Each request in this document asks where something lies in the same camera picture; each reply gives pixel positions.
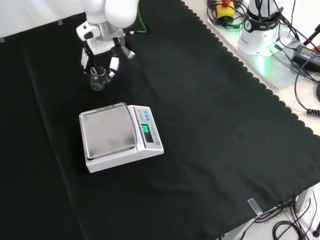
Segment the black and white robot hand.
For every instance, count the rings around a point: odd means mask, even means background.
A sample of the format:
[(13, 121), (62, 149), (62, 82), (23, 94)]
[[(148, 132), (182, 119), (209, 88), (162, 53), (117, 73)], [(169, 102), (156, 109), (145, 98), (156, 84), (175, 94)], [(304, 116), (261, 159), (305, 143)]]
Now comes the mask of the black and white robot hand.
[(81, 66), (87, 74), (94, 67), (95, 56), (110, 54), (110, 66), (106, 71), (106, 80), (109, 82), (115, 76), (119, 67), (117, 49), (125, 45), (125, 33), (123, 29), (103, 22), (91, 25), (85, 21), (76, 28), (76, 33), (83, 42), (81, 54)]

